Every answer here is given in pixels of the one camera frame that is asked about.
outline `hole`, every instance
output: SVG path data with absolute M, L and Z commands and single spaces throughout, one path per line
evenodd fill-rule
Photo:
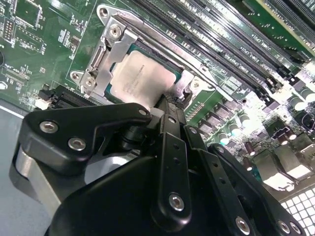
M 172 122 L 173 124 L 176 123 L 176 120 L 175 120 L 173 117 L 169 117 L 168 120 L 169 120 L 170 122 Z
M 145 111 L 143 111 L 143 110 L 139 110 L 139 113 L 141 114 L 141 115 L 143 115 L 143 116 L 146 116 L 147 115 L 147 113 L 145 112 Z
M 226 184 L 226 182 L 225 182 L 225 180 L 224 180 L 223 178 L 219 178 L 219 180 L 220 180 L 220 182 L 221 182 L 222 184 Z
M 196 134 L 196 133 L 197 133 L 197 130 L 196 130 L 195 128 L 190 127 L 189 129 L 190 129 L 190 131 L 191 131 L 193 134 Z
M 177 144 L 174 144 L 173 147 L 174 147 L 176 150 L 179 150 L 179 146 L 177 146 Z
M 99 10 L 99 14 L 100 14 L 101 17 L 107 17 L 108 16 L 108 11 L 107 11 L 106 8 L 101 8 Z
M 177 164 L 177 165 L 179 165 L 180 163 L 181 163 L 181 161 L 180 160 L 178 160 L 176 157 L 174 157 L 174 159 L 173 159 L 174 161 L 175 161 L 175 163 Z

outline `motherboard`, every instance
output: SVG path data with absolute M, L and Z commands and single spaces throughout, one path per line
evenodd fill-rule
M 151 109 L 168 94 L 206 145 L 291 191 L 315 167 L 314 13 L 313 0 L 1 0 L 0 99 Z

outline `dimm slot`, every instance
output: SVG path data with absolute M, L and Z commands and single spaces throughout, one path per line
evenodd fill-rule
M 311 41 L 315 41 L 315 32 L 313 29 L 311 29 L 307 24 L 305 24 L 305 22 L 303 22 L 303 20 L 297 15 L 295 14 L 294 11 L 292 11 L 291 8 L 288 7 L 288 5 L 286 3 L 284 3 L 283 0 L 273 0 L 277 5 L 275 7 L 282 8 L 283 11 L 281 11 L 281 13 L 283 15 L 286 15 L 286 17 L 289 19 L 291 18 L 292 20 L 294 20 L 294 24 L 295 26 L 297 26 L 297 28 L 300 31 L 303 31 L 303 34 L 305 34 L 305 36 L 311 36 L 312 38 L 309 38 Z
M 299 16 L 315 29 L 315 15 L 300 0 L 287 0 L 287 4 L 296 12 L 300 12 Z
M 177 0 L 167 0 L 167 1 L 171 1 L 172 3 L 175 3 L 178 1 Z M 199 8 L 200 11 L 202 11 L 201 7 L 200 6 L 197 6 L 197 5 L 193 5 L 194 7 L 196 8 Z M 187 9 L 184 8 L 182 9 L 182 13 L 187 13 Z M 272 69 L 273 71 L 277 71 L 276 69 L 276 66 L 272 65 L 268 60 L 266 60 L 264 57 L 262 57 L 262 55 L 257 52 L 254 48 L 252 48 L 250 45 L 248 45 L 244 40 L 242 40 L 241 38 L 239 38 L 236 34 L 234 34 L 232 31 L 230 31 L 228 28 L 225 27 L 224 24 L 222 24 L 222 22 L 219 22 L 217 19 L 215 19 L 215 17 L 213 17 L 212 15 L 210 14 L 205 14 L 207 17 L 209 17 L 212 21 L 214 21 L 215 23 L 219 24 L 228 34 L 230 34 L 234 39 L 236 39 L 240 44 L 242 44 L 242 47 L 243 48 L 246 48 L 249 52 L 252 52 L 252 54 L 259 59 L 260 62 L 264 63 L 267 67 L 269 67 L 270 69 Z M 200 26 L 201 27 L 204 27 L 206 28 L 206 30 L 208 31 L 212 31 L 212 29 L 210 28 L 210 26 L 202 21 L 200 18 L 198 18 L 198 16 L 194 15 L 192 13 L 192 16 L 194 18 L 195 21 L 200 21 L 201 24 Z M 257 63 L 258 62 L 253 62 L 252 61 L 252 58 L 249 57 L 248 55 L 244 55 L 243 53 L 241 53 L 241 49 L 240 48 L 237 48 L 235 45 L 233 45 L 231 42 L 229 42 L 226 38 L 224 38 L 223 36 L 221 36 L 220 34 L 214 32 L 216 34 L 216 37 L 219 38 L 219 41 L 218 43 L 220 43 L 223 47 L 225 45 L 228 45 L 229 48 L 233 49 L 233 53 L 237 54 L 240 58 L 244 58 L 244 57 L 247 57 L 249 59 L 249 63 L 251 63 L 252 66 L 254 66 L 256 68 L 256 70 L 258 70 L 260 73 L 262 73 L 265 77 L 270 77 L 271 75 L 269 74 L 268 70 L 266 70 L 265 68 L 263 68 L 263 71 L 262 71 L 262 67 L 260 66 L 257 66 Z
M 201 0 L 205 4 L 209 4 L 207 0 Z M 289 53 L 287 53 L 284 49 L 279 47 L 276 43 L 270 40 L 267 36 L 265 36 L 256 26 L 254 26 L 249 20 L 247 20 L 241 13 L 239 13 L 234 7 L 232 7 L 226 0 L 217 0 L 220 4 L 226 7 L 229 11 L 231 11 L 235 16 L 237 16 L 245 25 L 247 25 L 251 30 L 254 31 L 260 38 L 262 38 L 265 42 L 268 42 L 281 56 L 284 58 L 290 58 Z
M 200 11 L 202 11 L 205 15 L 207 16 L 213 15 L 217 17 L 217 19 L 220 20 L 221 22 L 223 22 L 224 20 L 226 23 L 228 23 L 228 24 L 225 24 L 225 26 L 228 27 L 231 32 L 233 32 L 240 39 L 242 39 L 242 41 L 246 41 L 247 43 L 249 43 L 252 48 L 259 49 L 260 55 L 264 57 L 265 60 L 272 61 L 273 67 L 278 68 L 282 66 L 282 64 L 270 52 L 268 52 L 268 50 L 266 50 L 258 42 L 253 40 L 246 32 L 244 32 L 241 28 L 239 28 L 236 24 L 234 24 L 231 20 L 229 20 L 229 18 L 224 16 L 217 9 L 211 7 L 209 3 L 205 4 L 204 2 L 206 2 L 206 0 L 194 0 L 190 2 L 191 4 L 193 4 L 192 2 L 195 2 L 195 7 L 198 8 Z M 208 12 L 207 10 L 205 10 L 203 6 L 206 6 L 208 8 L 211 7 L 211 12 Z
M 200 52 L 202 52 L 204 55 L 206 55 L 209 59 L 216 62 L 218 66 L 221 68 L 225 68 L 231 76 L 234 78 L 237 78 L 237 80 L 242 81 L 243 84 L 247 85 L 249 88 L 252 88 L 254 90 L 257 90 L 258 88 L 264 89 L 262 85 L 257 83 L 255 80 L 250 78 L 248 75 L 244 73 L 240 73 L 239 70 L 235 70 L 232 68 L 229 64 L 225 62 L 225 60 L 222 59 L 222 57 L 218 56 L 218 54 L 213 53 L 209 50 L 207 50 L 206 47 L 203 45 L 200 45 L 199 39 L 194 37 L 194 40 L 189 39 L 189 36 L 187 33 L 182 32 L 180 29 L 182 26 L 178 23 L 176 23 L 173 19 L 167 20 L 169 16 L 163 12 L 163 10 L 157 8 L 154 4 L 147 0 L 130 0 L 134 5 L 139 7 L 142 11 L 144 11 L 146 14 L 148 14 L 150 17 L 153 17 L 157 22 L 161 23 L 162 25 L 167 26 L 177 35 L 185 38 L 186 42 L 192 45 L 194 48 L 198 49 Z

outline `screw hole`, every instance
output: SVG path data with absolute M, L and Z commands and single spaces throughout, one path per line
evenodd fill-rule
M 173 160 L 175 161 L 175 163 L 176 163 L 177 165 L 179 165 L 179 164 L 181 163 L 181 161 L 178 160 L 176 157 L 175 157 Z
M 107 17 L 108 16 L 108 11 L 107 11 L 106 8 L 101 8 L 99 10 L 99 14 L 100 14 L 101 17 Z
M 220 182 L 221 182 L 222 184 L 226 184 L 226 182 L 225 182 L 225 180 L 224 180 L 223 178 L 220 178 L 219 180 L 220 180 Z
M 179 150 L 179 146 L 177 146 L 177 144 L 174 144 L 173 147 L 174 147 L 176 150 Z

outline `silver screw head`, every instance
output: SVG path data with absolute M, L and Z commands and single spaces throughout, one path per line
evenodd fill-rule
M 118 25 L 113 24 L 109 28 L 109 34 L 113 39 L 118 39 L 122 35 L 122 29 Z
M 75 151 L 82 151 L 86 147 L 86 143 L 80 138 L 71 138 L 68 141 L 68 146 Z
M 235 223 L 243 234 L 250 235 L 251 229 L 242 217 L 240 216 L 236 217 Z
M 290 225 L 291 225 L 292 229 L 294 229 L 295 232 L 297 232 L 299 235 L 302 234 L 301 230 L 299 229 L 299 227 L 297 227 L 296 224 L 294 224 L 293 222 L 290 222 Z
M 218 151 L 221 152 L 221 153 L 224 153 L 224 149 L 221 148 L 221 147 L 217 147 Z
M 190 129 L 190 131 L 191 131 L 193 134 L 196 134 L 196 133 L 197 133 L 197 130 L 196 130 L 195 128 L 190 127 L 189 129 Z
M 43 121 L 39 124 L 39 128 L 44 133 L 53 134 L 58 131 L 58 125 L 52 121 Z
M 171 194 L 169 195 L 169 204 L 171 205 L 171 207 L 176 210 L 176 211 L 182 211 L 184 210 L 185 204 L 183 199 L 178 196 L 177 194 Z
M 285 232 L 286 234 L 289 234 L 290 233 L 290 229 L 288 227 L 288 225 L 286 225 L 285 222 L 283 222 L 282 220 L 279 220 L 278 221 L 278 225 L 280 227 L 280 229 Z
M 93 87 L 95 85 L 95 79 L 92 78 L 92 77 L 89 77 L 87 79 L 87 81 L 85 82 L 85 84 L 88 86 L 88 87 Z

